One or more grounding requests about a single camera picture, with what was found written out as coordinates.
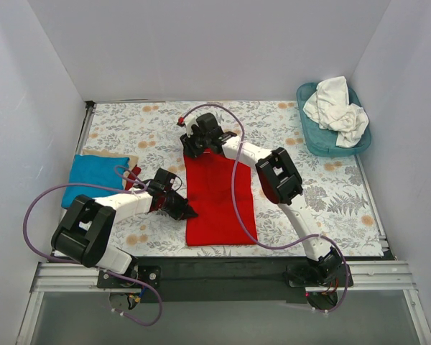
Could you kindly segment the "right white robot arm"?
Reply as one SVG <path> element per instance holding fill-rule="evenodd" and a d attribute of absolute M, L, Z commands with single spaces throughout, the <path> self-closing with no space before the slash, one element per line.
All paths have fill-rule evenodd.
<path fill-rule="evenodd" d="M 241 228 L 249 234 L 238 210 L 235 196 L 236 171 L 243 164 L 254 169 L 267 199 L 284 213 L 299 239 L 290 244 L 272 247 L 259 241 L 254 243 L 268 250 L 283 250 L 301 244 L 309 262 L 311 275 L 320 284 L 337 281 L 337 271 L 345 272 L 345 286 L 349 286 L 349 268 L 342 251 L 328 236 L 318 232 L 317 224 L 303 196 L 302 178 L 286 149 L 264 149 L 245 140 L 241 135 L 222 130 L 211 113 L 195 115 L 192 110 L 180 117 L 177 125 L 186 133 L 180 137 L 184 154 L 196 158 L 206 150 L 233 160 L 231 173 L 231 201 Z"/>

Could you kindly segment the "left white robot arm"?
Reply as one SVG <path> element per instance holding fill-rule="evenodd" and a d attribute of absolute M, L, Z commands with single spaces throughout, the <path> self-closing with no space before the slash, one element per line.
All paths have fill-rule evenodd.
<path fill-rule="evenodd" d="M 189 200 L 173 189 L 176 178 L 176 174 L 160 168 L 143 192 L 131 188 L 107 197 L 75 197 L 52 236 L 52 248 L 85 267 L 124 274 L 133 258 L 109 244 L 116 223 L 153 211 L 163 211 L 178 221 L 198 217 Z"/>

